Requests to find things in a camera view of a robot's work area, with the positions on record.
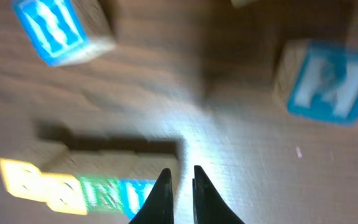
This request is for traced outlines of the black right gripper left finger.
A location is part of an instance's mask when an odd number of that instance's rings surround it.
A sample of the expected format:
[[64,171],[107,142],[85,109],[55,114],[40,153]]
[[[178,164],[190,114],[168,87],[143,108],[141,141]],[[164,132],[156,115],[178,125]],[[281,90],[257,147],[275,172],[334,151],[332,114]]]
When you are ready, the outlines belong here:
[[174,224],[172,175],[161,171],[145,203],[129,224]]

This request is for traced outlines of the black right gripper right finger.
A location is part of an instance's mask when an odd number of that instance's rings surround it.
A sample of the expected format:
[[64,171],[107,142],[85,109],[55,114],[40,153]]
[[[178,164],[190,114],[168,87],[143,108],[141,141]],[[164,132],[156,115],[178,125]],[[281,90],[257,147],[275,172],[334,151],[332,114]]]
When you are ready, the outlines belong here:
[[195,224],[244,224],[228,207],[201,166],[194,166],[193,216]]

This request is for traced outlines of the yellow O block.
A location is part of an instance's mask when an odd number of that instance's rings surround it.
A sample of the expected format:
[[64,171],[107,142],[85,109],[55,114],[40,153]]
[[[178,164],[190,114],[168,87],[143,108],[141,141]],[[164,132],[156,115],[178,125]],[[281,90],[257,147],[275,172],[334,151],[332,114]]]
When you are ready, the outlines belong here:
[[87,215],[79,176],[95,174],[99,156],[84,152],[65,152],[42,167],[46,186],[46,204],[54,212]]

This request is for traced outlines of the yellow C block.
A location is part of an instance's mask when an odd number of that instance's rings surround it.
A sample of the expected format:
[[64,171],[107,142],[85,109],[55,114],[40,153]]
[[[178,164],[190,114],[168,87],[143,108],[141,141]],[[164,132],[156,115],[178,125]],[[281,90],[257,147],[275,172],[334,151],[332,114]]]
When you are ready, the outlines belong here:
[[18,149],[0,157],[0,173],[5,189],[18,198],[45,202],[46,184],[41,168],[67,152],[67,146],[60,142],[23,142]]

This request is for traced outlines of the blue L block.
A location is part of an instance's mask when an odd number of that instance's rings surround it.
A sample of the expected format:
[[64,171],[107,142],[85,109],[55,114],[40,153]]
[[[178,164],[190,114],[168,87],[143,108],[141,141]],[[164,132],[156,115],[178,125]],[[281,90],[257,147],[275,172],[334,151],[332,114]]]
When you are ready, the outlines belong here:
[[175,204],[180,177],[178,159],[173,155],[163,154],[137,155],[137,161],[134,163],[128,178],[121,179],[124,213],[129,218],[129,222],[142,208],[161,171],[165,168],[171,170],[173,203]]

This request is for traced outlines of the green R block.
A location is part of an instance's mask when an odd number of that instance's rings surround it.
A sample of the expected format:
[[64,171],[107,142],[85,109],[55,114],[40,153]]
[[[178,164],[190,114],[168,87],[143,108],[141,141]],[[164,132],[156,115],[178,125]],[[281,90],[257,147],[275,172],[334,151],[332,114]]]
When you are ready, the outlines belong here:
[[123,214],[121,179],[129,176],[137,156],[131,152],[78,153],[76,177],[89,212]]

